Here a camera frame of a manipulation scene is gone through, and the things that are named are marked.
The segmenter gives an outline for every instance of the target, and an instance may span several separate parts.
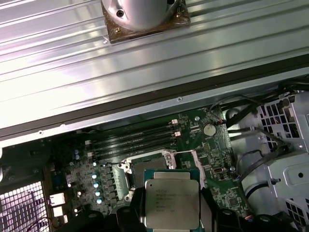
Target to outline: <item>green circuit board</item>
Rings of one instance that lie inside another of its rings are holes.
[[[218,123],[222,117],[219,109],[210,113],[207,108],[199,108],[112,130],[97,126],[54,140],[54,154],[61,171],[66,173],[66,181],[78,183],[72,188],[75,192],[77,188],[84,189],[82,196],[73,193],[72,208],[89,205],[108,214],[113,208],[128,204],[125,197],[132,186],[128,184],[128,175],[117,165],[126,158],[168,149],[183,152],[175,155],[176,169],[197,169],[190,152],[194,150],[205,173],[204,184],[211,189],[218,205],[245,216],[246,205],[235,174],[230,171],[234,162],[228,132],[224,124]],[[144,162],[149,169],[162,169],[163,161],[158,153],[134,162]],[[130,178],[135,183],[134,175]],[[94,182],[99,183],[100,204],[94,194],[98,190],[93,187]]]

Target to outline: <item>cpu socket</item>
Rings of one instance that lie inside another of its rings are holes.
[[[125,196],[125,201],[131,201],[135,188],[144,186],[144,170],[176,168],[173,152],[175,151],[166,149],[157,150],[126,158],[117,165],[126,174],[129,193]]]

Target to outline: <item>motherboard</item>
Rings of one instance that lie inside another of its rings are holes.
[[[104,125],[53,139],[55,190],[70,193],[71,216],[108,215],[128,205],[147,169],[199,169],[218,205],[245,216],[233,150],[220,109],[199,108],[114,129]]]

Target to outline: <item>ribbed metal panel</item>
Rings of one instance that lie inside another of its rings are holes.
[[[187,0],[192,25],[110,45],[99,0],[0,2],[0,128],[307,54],[307,0]]]

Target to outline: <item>screw hole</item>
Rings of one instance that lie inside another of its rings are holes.
[[[124,16],[124,12],[122,10],[117,11],[116,15],[117,17],[121,18],[122,16]]]

